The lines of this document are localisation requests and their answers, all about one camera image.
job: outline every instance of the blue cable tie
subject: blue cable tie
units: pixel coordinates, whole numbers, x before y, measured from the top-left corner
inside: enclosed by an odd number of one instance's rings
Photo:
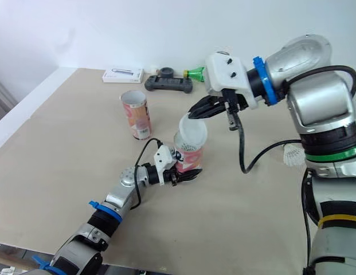
[[[106,206],[103,206],[103,205],[99,204],[98,202],[90,201],[89,205],[92,205],[92,207],[95,208],[95,209],[99,209],[101,211],[104,211],[104,212],[108,213],[110,216],[114,217],[120,223],[123,220],[120,215],[115,213],[110,208],[107,208]]]
[[[262,58],[260,58],[259,56],[253,58],[253,64],[258,72],[260,80],[263,83],[265,92],[268,96],[269,104],[275,105],[278,101],[275,95],[275,91],[273,90],[271,80],[269,79],[267,71],[265,69]]]
[[[46,262],[44,261],[42,258],[40,258],[39,256],[37,255],[34,255],[32,257],[32,259],[35,260],[35,262],[37,264],[39,264],[39,269],[42,269],[42,270],[49,270],[49,271],[52,271],[54,272],[55,274],[57,275],[67,275],[63,270],[59,269],[59,268],[56,268],[54,266],[51,266],[49,262]]]

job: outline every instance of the white shuttlecock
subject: white shuttlecock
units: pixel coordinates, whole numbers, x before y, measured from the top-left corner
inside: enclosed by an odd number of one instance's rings
[[[284,145],[283,162],[287,166],[302,165],[305,163],[304,149],[292,144]]]

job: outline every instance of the black cable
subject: black cable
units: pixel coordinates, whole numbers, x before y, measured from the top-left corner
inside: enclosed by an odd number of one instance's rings
[[[144,145],[144,147],[142,148],[141,153],[139,154],[136,163],[134,164],[134,186],[136,189],[136,193],[137,193],[137,198],[138,198],[138,203],[134,206],[131,207],[131,210],[137,208],[140,204],[141,204],[141,194],[139,192],[139,187],[138,187],[138,182],[137,182],[137,169],[139,167],[138,163],[141,160],[141,157],[144,153],[144,151],[146,150],[147,146],[150,144],[151,141],[155,140],[157,142],[157,146],[160,147],[162,145],[162,142],[159,139],[156,139],[154,137],[152,137],[151,139],[149,139],[146,144]]]
[[[288,144],[288,143],[301,143],[300,139],[289,139],[289,140],[283,140],[281,142],[276,142],[273,143],[272,145],[268,146],[264,150],[262,150],[249,164],[247,168],[245,168],[245,163],[244,163],[244,150],[245,150],[245,136],[244,136],[244,129],[241,125],[241,121],[239,119],[239,116],[237,113],[233,113],[234,121],[236,124],[236,127],[238,128],[239,131],[239,163],[240,163],[240,169],[244,174],[247,174],[250,172],[250,170],[253,168],[254,164],[260,159],[261,156],[263,156],[265,153],[267,153],[269,150],[283,144]]]
[[[311,248],[311,241],[310,241],[310,229],[309,229],[309,222],[308,222],[308,215],[306,210],[306,196],[305,196],[305,186],[306,181],[308,178],[309,169],[307,168],[304,173],[303,181],[302,181],[302,209],[304,215],[304,222],[305,222],[305,229],[306,229],[306,241],[307,241],[307,266],[309,266],[309,259],[310,259],[310,248]]]
[[[352,97],[354,97],[354,95],[356,93],[356,71],[351,67],[343,66],[343,65],[333,65],[333,66],[325,66],[325,67],[321,67],[321,68],[316,68],[313,70],[309,70],[308,72],[299,74],[298,76],[295,76],[294,78],[290,79],[289,81],[284,81],[283,85],[285,87],[285,93],[288,92],[291,84],[299,81],[300,79],[303,79],[308,76],[312,76],[314,74],[324,73],[324,72],[332,72],[335,70],[338,70],[341,72],[346,72],[352,77],[352,87],[351,87],[350,93],[351,93]]]

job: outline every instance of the white wall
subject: white wall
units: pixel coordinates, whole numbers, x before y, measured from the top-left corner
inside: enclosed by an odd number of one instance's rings
[[[356,69],[356,0],[0,0],[0,80],[20,100],[59,65],[180,72],[224,49],[251,67],[306,33]]]

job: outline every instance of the paper cup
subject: paper cup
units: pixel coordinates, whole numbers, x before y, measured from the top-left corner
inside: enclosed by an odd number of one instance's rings
[[[125,92],[120,97],[127,115],[133,137],[148,139],[151,136],[151,121],[148,114],[146,95],[137,90]]]

